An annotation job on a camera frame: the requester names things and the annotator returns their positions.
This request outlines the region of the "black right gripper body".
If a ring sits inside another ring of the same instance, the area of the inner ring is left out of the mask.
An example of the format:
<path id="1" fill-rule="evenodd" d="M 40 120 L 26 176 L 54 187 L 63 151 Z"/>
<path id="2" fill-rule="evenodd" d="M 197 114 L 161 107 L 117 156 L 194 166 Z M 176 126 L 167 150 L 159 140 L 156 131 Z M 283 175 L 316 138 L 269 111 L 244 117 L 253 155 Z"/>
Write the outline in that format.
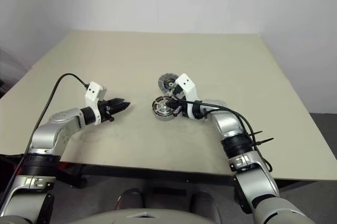
<path id="1" fill-rule="evenodd" d="M 172 92 L 172 97 L 181 102 L 180 105 L 182 105 L 183 108 L 182 108 L 182 111 L 181 111 L 180 115 L 187 115 L 186 97 L 185 97 L 185 94 L 184 94 L 182 88 L 177 86 Z"/>

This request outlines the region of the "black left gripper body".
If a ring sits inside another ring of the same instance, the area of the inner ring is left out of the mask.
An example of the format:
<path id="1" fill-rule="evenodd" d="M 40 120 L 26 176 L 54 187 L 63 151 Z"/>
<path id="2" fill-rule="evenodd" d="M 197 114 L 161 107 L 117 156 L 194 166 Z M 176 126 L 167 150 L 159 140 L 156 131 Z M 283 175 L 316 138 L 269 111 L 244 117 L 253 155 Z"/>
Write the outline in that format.
<path id="1" fill-rule="evenodd" d="M 112 116 L 113 100 L 114 99 L 98 101 L 98 110 L 100 112 L 102 123 L 106 121 L 112 122 L 115 120 Z"/>

